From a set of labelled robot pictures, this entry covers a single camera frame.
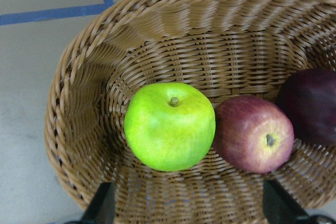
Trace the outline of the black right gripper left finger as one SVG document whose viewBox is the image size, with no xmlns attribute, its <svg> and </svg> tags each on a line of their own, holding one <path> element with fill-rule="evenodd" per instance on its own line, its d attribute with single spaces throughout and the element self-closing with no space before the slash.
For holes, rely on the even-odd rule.
<svg viewBox="0 0 336 224">
<path fill-rule="evenodd" d="M 104 182 L 98 187 L 80 222 L 111 224 L 115 214 L 113 183 Z"/>
</svg>

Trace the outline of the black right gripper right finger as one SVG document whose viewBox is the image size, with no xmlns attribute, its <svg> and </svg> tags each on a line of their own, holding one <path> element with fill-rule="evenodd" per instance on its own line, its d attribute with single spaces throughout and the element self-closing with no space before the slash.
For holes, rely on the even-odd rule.
<svg viewBox="0 0 336 224">
<path fill-rule="evenodd" d="M 262 203 L 268 223 L 308 223 L 307 212 L 276 180 L 264 180 Z"/>
</svg>

